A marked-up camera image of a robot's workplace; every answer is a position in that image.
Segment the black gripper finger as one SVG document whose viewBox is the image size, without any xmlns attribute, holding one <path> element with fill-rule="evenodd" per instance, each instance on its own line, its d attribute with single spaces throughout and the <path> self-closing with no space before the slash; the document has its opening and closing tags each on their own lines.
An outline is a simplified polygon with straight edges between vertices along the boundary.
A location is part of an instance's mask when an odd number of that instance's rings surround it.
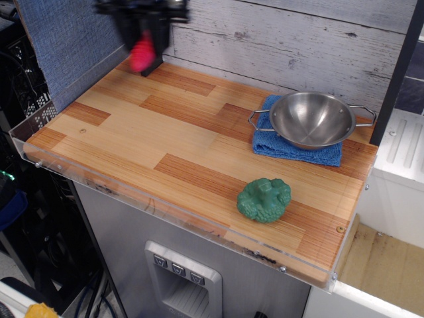
<svg viewBox="0 0 424 318">
<path fill-rule="evenodd" d="M 147 18 L 147 30 L 156 55 L 162 55 L 170 45 L 169 21 L 159 16 L 149 16 Z"/>
<path fill-rule="evenodd" d="M 141 38 L 138 18 L 133 15 L 115 15 L 114 22 L 125 48 L 130 52 Z"/>
</svg>

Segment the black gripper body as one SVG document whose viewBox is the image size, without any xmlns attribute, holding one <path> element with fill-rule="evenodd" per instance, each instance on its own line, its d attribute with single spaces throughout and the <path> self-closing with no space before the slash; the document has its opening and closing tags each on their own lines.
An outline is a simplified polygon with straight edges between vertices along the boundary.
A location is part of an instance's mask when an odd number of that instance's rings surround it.
<svg viewBox="0 0 424 318">
<path fill-rule="evenodd" d="M 189 21 L 188 1 L 95 1 L 94 7 L 100 14 L 124 18 L 143 19 L 159 16 L 172 23 Z"/>
</svg>

